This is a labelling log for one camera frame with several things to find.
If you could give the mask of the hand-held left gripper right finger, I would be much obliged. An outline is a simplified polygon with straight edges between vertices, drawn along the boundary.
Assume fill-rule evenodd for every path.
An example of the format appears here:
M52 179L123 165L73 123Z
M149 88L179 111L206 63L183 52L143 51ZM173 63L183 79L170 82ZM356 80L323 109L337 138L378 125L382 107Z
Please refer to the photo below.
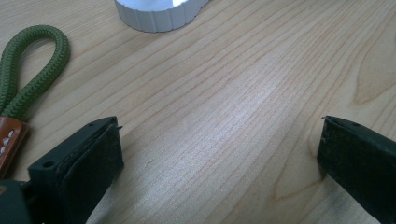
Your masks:
M318 164L381 224L396 224L396 142L359 123L326 116Z

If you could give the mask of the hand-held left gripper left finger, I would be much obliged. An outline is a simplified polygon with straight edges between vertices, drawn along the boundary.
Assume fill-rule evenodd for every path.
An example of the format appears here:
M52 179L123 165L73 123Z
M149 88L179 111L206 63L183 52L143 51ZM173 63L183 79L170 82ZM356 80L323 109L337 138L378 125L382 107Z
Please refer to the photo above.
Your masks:
M118 120L85 125L28 168L39 221L85 224L123 166Z

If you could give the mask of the white round ribbed coaster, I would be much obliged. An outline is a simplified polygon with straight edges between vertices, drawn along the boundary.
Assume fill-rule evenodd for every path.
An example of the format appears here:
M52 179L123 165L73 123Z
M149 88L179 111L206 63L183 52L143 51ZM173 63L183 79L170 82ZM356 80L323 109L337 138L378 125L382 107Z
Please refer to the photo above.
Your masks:
M209 0L115 0L121 20L147 33L176 30L194 20Z

